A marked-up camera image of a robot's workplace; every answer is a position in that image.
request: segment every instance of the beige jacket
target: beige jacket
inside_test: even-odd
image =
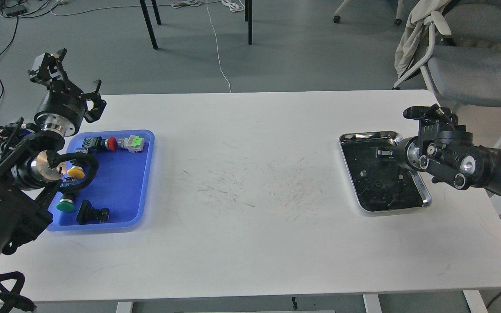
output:
[[[413,8],[411,14],[409,14],[407,18],[405,32],[403,36],[401,36],[401,41],[395,51],[394,66],[398,77],[401,77],[401,74],[407,70],[419,46],[419,42],[423,37],[423,20],[429,16],[432,11],[437,10],[441,13],[446,4],[450,1],[451,0],[420,0]]]

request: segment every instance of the blue tray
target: blue tray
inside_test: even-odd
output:
[[[94,156],[100,162],[96,177],[90,185],[80,190],[75,200],[76,209],[71,213],[61,212],[56,208],[62,194],[57,193],[49,211],[53,214],[53,222],[48,230],[111,230],[126,228],[136,224],[144,212],[148,174],[154,147],[154,134],[149,130],[98,131],[79,133],[73,137],[67,147],[67,152],[80,148],[86,137],[113,136],[119,140],[130,135],[144,138],[144,150],[131,153],[127,149],[117,148],[117,151],[103,151]],[[109,208],[110,217],[106,222],[78,224],[76,216],[83,200],[89,200],[96,209]]]

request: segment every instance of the green button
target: green button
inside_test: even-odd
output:
[[[60,210],[61,212],[68,212],[69,213],[69,212],[73,212],[75,210],[75,204],[63,201],[63,202],[59,202],[57,204],[56,208],[58,210]]]
[[[140,136],[136,136],[133,138],[133,147],[139,146],[143,143],[143,139]]]

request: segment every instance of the chair backrest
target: chair backrest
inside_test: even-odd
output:
[[[462,0],[444,17],[453,38],[501,43],[501,0]]]

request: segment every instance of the gray floor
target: gray floor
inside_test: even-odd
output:
[[[406,12],[415,0],[406,0]],[[159,0],[160,4],[169,1]],[[248,46],[242,13],[221,4],[209,9],[217,30],[221,64],[233,92],[390,89],[396,80],[394,52],[404,26],[392,24],[397,0],[354,1],[332,22],[341,0],[255,1],[254,44]],[[41,2],[30,0],[30,7]],[[137,4],[128,0],[69,0],[56,13],[96,7]],[[43,52],[68,49],[69,77],[89,89],[103,81],[103,94],[225,93],[227,83],[217,67],[214,34],[205,6],[160,7],[162,26],[154,24],[159,51],[151,48],[139,8],[100,10],[77,16],[48,14],[21,19],[15,42],[0,60],[6,88],[0,103],[0,124],[31,118],[44,87],[28,81],[27,70]],[[14,29],[13,19],[0,17],[0,51]],[[420,77],[402,89],[424,88]],[[501,133],[501,109],[470,105],[458,110],[462,123],[475,133],[475,144],[492,145]],[[482,291],[489,301],[498,291]],[[384,313],[468,312],[462,293],[381,295]],[[299,310],[364,312],[360,296],[297,297]],[[175,311],[292,310],[290,296],[233,299],[163,300],[135,304],[137,313]],[[38,312],[114,312],[115,303],[40,303]],[[501,298],[491,313],[501,312]]]

